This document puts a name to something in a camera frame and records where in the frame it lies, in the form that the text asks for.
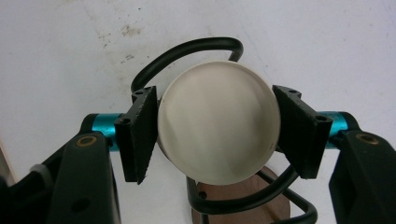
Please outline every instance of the black cable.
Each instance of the black cable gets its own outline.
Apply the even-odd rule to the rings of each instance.
[[[277,195],[287,189],[297,177],[298,174],[294,171],[294,168],[289,166],[267,188],[244,198],[224,201],[210,201],[200,198],[195,181],[187,177],[188,198],[191,207],[199,213],[222,215],[243,212],[273,200]]]
[[[226,49],[232,51],[233,53],[229,60],[233,62],[237,62],[244,52],[242,43],[239,40],[230,37],[210,37],[186,42],[169,49],[143,68],[143,70],[134,78],[134,81],[131,84],[131,91],[134,92],[143,89],[152,78],[177,59],[198,51],[214,49]]]
[[[269,184],[274,183],[276,181],[263,171],[259,171],[257,175]],[[285,195],[289,200],[291,200],[294,204],[296,204],[299,208],[301,208],[305,212],[305,214],[300,215],[298,217],[292,217],[289,219],[276,221],[273,222],[273,224],[316,223],[316,221],[318,220],[318,211],[312,203],[310,203],[300,195],[296,194],[291,189],[286,189],[285,191],[283,191],[283,195]]]

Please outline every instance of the blue anodized part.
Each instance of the blue anodized part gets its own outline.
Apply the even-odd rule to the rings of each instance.
[[[332,127],[330,129],[329,139],[336,136],[340,131],[348,130],[347,121],[340,112],[320,111],[319,114],[332,119]],[[336,148],[336,146],[330,142],[327,142],[326,148]]]
[[[92,130],[95,132],[101,132],[106,138],[109,138],[113,144],[110,147],[110,151],[118,151],[119,146],[116,141],[116,128],[114,121],[120,116],[120,114],[98,114],[93,121]]]

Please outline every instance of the white disc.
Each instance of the white disc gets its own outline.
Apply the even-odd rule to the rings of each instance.
[[[270,87],[239,63],[194,66],[161,100],[159,142],[190,178],[228,185],[258,172],[276,148],[279,108]]]

